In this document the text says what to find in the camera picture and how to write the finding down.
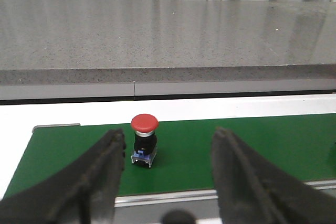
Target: red mushroom button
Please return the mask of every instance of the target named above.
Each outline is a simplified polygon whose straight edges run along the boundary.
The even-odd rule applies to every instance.
[[[148,133],[154,131],[159,125],[159,122],[153,115],[140,114],[132,119],[131,126],[135,131]]]

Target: red button cap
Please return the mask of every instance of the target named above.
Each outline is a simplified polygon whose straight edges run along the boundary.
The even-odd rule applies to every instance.
[[[149,114],[140,114],[132,119],[131,126],[135,131],[148,133],[154,131],[159,125],[157,119]]]

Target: gray granite countertop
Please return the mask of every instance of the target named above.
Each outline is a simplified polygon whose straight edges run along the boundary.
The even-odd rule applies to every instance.
[[[0,0],[0,85],[336,78],[336,4]]]

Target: green conveyor belt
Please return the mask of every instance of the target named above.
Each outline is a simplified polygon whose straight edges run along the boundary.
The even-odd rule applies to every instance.
[[[160,122],[151,169],[132,165],[129,124],[37,129],[5,197],[61,170],[109,129],[123,128],[128,145],[119,195],[213,188],[210,163],[216,127],[230,128],[247,144],[300,180],[336,178],[336,114]]]

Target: speckled stone surface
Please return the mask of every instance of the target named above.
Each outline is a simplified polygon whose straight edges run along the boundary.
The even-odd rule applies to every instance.
[[[336,78],[336,4],[0,0],[0,85]]]

